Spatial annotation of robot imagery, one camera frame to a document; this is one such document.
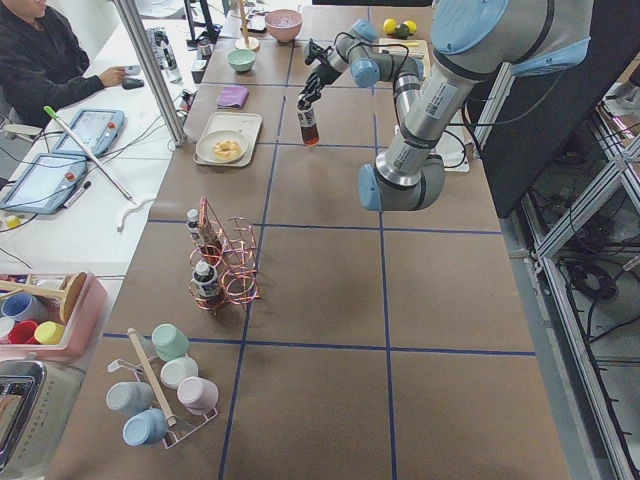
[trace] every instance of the green tip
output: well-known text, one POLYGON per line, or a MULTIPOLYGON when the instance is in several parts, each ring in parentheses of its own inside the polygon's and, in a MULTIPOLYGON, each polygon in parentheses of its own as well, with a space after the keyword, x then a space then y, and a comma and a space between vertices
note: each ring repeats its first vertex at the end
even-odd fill
POLYGON ((55 112, 55 110, 53 108, 51 108, 49 105, 47 105, 46 107, 44 107, 44 111, 46 112, 47 115, 49 115, 51 118, 53 118, 54 120, 56 118, 58 118, 58 114, 55 112))

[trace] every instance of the black shirt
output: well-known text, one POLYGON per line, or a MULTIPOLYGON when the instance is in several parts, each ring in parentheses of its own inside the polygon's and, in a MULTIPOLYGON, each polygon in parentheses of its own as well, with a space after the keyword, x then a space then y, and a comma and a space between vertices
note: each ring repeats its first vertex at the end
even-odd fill
POLYGON ((69 21, 51 7, 37 19, 42 31, 16 17, 0 1, 0 84, 23 123, 44 127, 54 110, 84 100, 104 85, 84 78, 89 57, 80 48, 69 21))

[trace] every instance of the brown table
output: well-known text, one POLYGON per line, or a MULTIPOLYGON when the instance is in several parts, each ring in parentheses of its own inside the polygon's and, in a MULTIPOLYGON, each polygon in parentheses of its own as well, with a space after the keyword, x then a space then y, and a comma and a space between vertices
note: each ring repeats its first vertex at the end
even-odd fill
POLYGON ((424 35, 431 9, 303 13, 300 38, 264 36, 247 74, 225 63, 233 40, 219 41, 186 128, 197 138, 220 89, 247 85, 243 111, 263 117, 252 162, 199 166, 193 145, 175 152, 47 478, 568 478, 482 164, 447 174, 425 211, 363 210, 358 168, 395 120, 388 86, 357 89, 348 74, 317 103, 320 144, 301 144, 306 39, 360 17, 413 19, 424 35), (211 315, 187 291, 185 212, 202 195, 256 226, 263 299, 248 313, 211 315), (127 447, 126 418, 104 402, 127 374, 106 366, 134 360, 127 327, 150 335, 165 322, 219 385, 220 415, 170 450, 127 447))

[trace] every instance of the toaster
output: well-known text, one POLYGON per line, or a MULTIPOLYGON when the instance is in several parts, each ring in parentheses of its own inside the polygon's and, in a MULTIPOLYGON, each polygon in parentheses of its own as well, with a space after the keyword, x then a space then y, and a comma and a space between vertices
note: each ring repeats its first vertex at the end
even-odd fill
POLYGON ((83 377, 55 362, 0 362, 1 480, 44 476, 83 377))

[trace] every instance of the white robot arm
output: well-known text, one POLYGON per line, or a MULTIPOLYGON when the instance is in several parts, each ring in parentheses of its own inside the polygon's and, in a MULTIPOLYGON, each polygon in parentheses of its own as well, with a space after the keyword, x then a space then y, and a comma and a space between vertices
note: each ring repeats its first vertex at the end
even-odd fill
POLYGON ((515 76, 573 67, 586 56, 593 0, 442 0, 432 27, 435 62, 420 87, 420 64, 373 50, 365 21, 321 49, 309 42, 305 62, 320 60, 299 96, 308 108, 348 67, 357 85, 393 82, 399 132, 389 149, 364 165, 359 194, 368 210, 420 210, 439 197, 444 165, 431 151, 473 86, 503 62, 515 76))

